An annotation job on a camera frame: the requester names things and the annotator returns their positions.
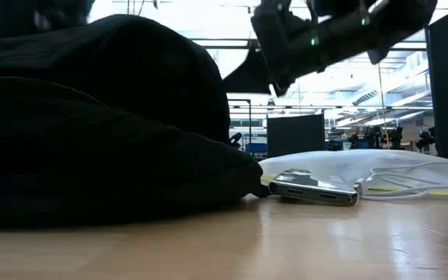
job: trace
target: white cable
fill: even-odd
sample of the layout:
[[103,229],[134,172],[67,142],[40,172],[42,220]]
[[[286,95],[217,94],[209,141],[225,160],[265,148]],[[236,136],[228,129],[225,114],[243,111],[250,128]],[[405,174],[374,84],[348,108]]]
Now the white cable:
[[[423,166],[429,166],[429,165],[448,165],[448,163],[445,162],[431,162],[431,163],[420,163],[416,164],[414,166],[397,166],[397,167],[377,167],[372,168],[371,176],[363,181],[363,192],[362,192],[362,199],[367,200],[374,200],[374,201],[393,201],[393,200],[410,200],[410,199],[416,199],[416,198],[425,198],[429,195],[430,190],[446,190],[448,189],[448,184],[441,184],[439,182],[435,182],[432,180],[425,180],[421,178],[416,178],[400,173],[391,173],[391,172],[377,172],[378,170],[402,170],[402,169],[414,169],[419,168]],[[411,184],[405,184],[401,183],[396,180],[389,179],[388,177],[396,177],[396,178],[403,178],[407,180],[413,180],[415,182],[425,183],[426,185],[422,186],[414,186]],[[374,178],[380,178],[381,180],[384,180],[388,183],[404,187],[402,190],[398,191],[368,191],[367,184],[369,181],[371,181]]]

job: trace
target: computer desk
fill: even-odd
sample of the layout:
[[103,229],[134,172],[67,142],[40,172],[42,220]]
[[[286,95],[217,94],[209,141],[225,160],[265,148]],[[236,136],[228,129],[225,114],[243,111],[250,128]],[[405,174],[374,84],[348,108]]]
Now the computer desk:
[[447,279],[448,199],[246,198],[128,226],[0,233],[0,280]]

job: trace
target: smartphone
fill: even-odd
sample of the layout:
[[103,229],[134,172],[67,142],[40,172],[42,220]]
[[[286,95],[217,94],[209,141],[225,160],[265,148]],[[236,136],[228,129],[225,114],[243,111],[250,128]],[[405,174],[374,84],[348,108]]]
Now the smartphone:
[[340,206],[357,205],[359,193],[355,188],[334,186],[314,180],[311,176],[309,170],[286,170],[269,184],[269,190],[272,194],[287,198]]

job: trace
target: zipper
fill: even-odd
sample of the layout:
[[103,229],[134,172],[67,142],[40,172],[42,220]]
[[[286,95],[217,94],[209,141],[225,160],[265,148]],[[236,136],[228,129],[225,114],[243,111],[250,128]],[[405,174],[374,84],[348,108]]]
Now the zipper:
[[65,89],[69,92],[73,92],[75,95],[80,95],[82,97],[85,97],[86,99],[88,99],[89,101],[95,103],[96,105],[100,105],[100,106],[105,106],[104,103],[102,103],[101,101],[99,101],[96,97],[90,96],[87,93],[84,93],[80,90],[71,88],[69,86],[63,86],[61,84],[58,84],[56,82],[48,82],[48,81],[44,81],[44,80],[40,80],[40,79],[31,79],[31,78],[23,78],[23,77],[12,77],[12,76],[0,76],[0,79],[15,79],[15,80],[23,80],[23,81],[27,81],[27,82],[38,82],[38,83],[42,83],[42,84],[46,84],[49,86],[54,86],[54,87],[59,87],[62,89]]

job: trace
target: black backpack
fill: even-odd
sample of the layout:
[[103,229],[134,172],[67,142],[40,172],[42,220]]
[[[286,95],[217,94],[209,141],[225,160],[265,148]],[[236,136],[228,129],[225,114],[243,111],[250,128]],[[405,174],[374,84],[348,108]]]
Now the black backpack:
[[0,226],[193,211],[266,196],[260,176],[214,61],[172,30],[111,16],[0,39]]

